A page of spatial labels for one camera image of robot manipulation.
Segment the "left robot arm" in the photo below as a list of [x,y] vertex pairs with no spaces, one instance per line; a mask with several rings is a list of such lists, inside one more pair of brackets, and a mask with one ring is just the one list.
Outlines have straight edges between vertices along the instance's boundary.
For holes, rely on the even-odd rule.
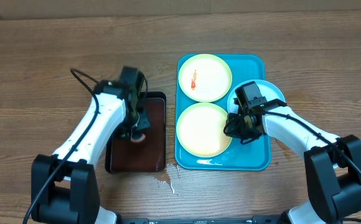
[[52,155],[39,154],[31,166],[31,203],[23,222],[118,223],[101,206],[95,169],[112,135],[143,141],[150,127],[143,108],[148,81],[137,68],[123,67],[118,80],[84,87],[92,95],[87,112]]

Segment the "green dish sponge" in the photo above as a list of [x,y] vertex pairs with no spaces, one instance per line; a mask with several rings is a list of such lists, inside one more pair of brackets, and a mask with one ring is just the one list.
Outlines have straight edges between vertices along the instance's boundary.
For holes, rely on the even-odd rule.
[[134,134],[131,136],[131,142],[134,142],[134,143],[139,143],[139,142],[143,142],[146,138],[146,135],[145,134]]

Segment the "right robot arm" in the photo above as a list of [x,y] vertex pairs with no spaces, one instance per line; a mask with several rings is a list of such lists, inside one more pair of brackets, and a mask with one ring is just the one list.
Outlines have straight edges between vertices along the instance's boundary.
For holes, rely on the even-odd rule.
[[304,161],[308,201],[252,223],[361,223],[361,140],[325,132],[299,117],[280,90],[263,80],[245,81],[228,97],[225,135],[249,144],[279,140]]

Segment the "light blue plate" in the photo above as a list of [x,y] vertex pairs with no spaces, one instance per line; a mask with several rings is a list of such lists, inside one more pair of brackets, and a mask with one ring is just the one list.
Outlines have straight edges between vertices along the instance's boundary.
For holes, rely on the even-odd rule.
[[235,93],[235,90],[243,85],[246,85],[248,83],[251,82],[255,82],[257,87],[259,88],[259,91],[261,93],[262,97],[265,97],[267,102],[269,103],[270,101],[273,100],[279,100],[282,101],[285,106],[287,106],[286,104],[286,99],[284,97],[284,95],[282,94],[282,92],[279,90],[278,87],[276,87],[274,84],[267,82],[265,80],[247,80],[244,82],[239,83],[238,85],[236,85],[232,91],[230,91],[230,94],[228,96],[227,99],[227,113],[238,113],[238,109],[239,109],[239,105],[238,105],[238,100],[237,100],[237,95]]

